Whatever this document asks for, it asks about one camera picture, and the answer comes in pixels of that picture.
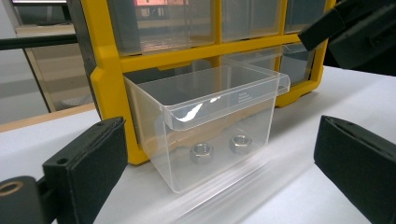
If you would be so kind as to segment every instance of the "hex nut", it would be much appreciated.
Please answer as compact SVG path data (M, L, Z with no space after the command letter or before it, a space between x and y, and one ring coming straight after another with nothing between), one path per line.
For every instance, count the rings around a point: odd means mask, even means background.
M209 164L213 160L213 147L208 143L198 143L191 148L190 158L198 165Z
M230 140L230 149L238 155L247 155L250 152L250 144L252 140L243 134L235 135Z

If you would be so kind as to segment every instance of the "transparent drawer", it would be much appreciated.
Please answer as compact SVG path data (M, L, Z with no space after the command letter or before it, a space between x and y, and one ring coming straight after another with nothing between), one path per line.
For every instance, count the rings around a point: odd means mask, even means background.
M222 0L222 41L279 33L279 0Z
M279 72L288 74L290 85L294 86L309 79L314 55L314 50L308 52L302 44L288 44L268 49L229 54L225 55L224 58L260 68L276 70L276 58L279 57Z
M263 150L275 98L290 87L286 75L233 60L189 69L140 84L125 76L139 144L174 192L253 172L238 165Z
M324 14L326 0L288 0L285 34L298 33Z
M210 0L107 0L121 55L212 44Z

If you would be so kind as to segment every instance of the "table surface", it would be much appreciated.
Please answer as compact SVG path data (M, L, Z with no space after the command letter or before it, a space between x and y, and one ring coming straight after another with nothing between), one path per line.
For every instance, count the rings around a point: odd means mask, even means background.
M191 205L196 191L175 194L150 162L129 165L95 223L370 223L314 164L313 151L321 115L396 143L395 92L396 77L325 67L315 91L275 109L265 147L274 153L260 170ZM0 133L0 180L40 178L41 164L97 121L88 110Z

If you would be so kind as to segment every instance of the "yellow frame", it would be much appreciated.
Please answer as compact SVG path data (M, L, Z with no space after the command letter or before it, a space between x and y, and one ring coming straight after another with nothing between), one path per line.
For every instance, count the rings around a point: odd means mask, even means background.
M81 0L87 22L96 68L90 79L102 119L123 116L126 120L125 133L128 148L128 162L139 164L147 161L141 147L136 143L132 115L124 86L123 73L152 67L175 67L194 60L221 56L240 51L263 49L289 43L300 42L297 34L284 35L287 1L282 1L280 34L254 38L232 43L221 43L221 0L213 0L215 10L215 43L193 49L164 52L150 55L120 56L113 36L110 15L106 0ZM327 0L326 9L335 0ZM314 90L321 80L326 44L318 49L313 62L310 80L293 86L290 92L277 97L276 105L285 106L300 96Z

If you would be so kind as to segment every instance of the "metal nut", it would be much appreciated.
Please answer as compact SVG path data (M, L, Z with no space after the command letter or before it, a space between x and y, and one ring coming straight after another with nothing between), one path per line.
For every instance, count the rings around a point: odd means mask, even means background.
M198 165L209 164L213 159L213 147L208 143L199 143L190 150L190 158Z
M251 138L243 134L235 135L230 140L230 149L238 155L247 155L250 151Z

